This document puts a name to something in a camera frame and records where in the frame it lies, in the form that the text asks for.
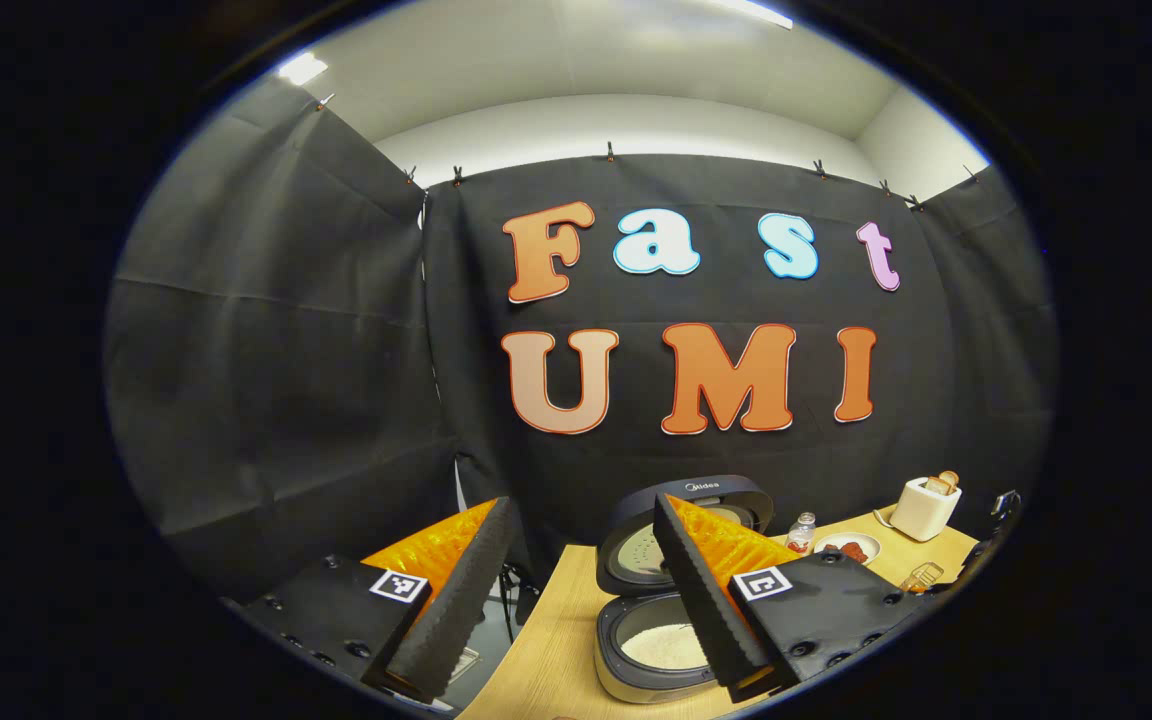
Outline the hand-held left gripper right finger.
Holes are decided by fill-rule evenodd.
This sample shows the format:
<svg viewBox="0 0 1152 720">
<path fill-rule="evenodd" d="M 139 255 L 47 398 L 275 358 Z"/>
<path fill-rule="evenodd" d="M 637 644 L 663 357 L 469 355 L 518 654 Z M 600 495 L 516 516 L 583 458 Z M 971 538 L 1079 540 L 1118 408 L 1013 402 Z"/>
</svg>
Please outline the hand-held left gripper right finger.
<svg viewBox="0 0 1152 720">
<path fill-rule="evenodd" d="M 840 550 L 799 555 L 684 498 L 655 497 L 653 532 L 735 703 L 812 682 L 922 615 L 920 594 Z"/>
</svg>

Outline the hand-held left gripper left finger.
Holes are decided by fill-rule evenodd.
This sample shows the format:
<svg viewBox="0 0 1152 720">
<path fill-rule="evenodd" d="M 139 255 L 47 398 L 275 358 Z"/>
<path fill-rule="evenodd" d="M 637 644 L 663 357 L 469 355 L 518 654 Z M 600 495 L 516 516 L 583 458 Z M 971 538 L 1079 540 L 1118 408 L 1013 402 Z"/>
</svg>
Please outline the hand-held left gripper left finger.
<svg viewBox="0 0 1152 720">
<path fill-rule="evenodd" d="M 317 559 L 227 607 L 338 682 L 438 700 L 506 564 L 511 510 L 509 498 L 492 498 L 365 559 Z"/>
</svg>

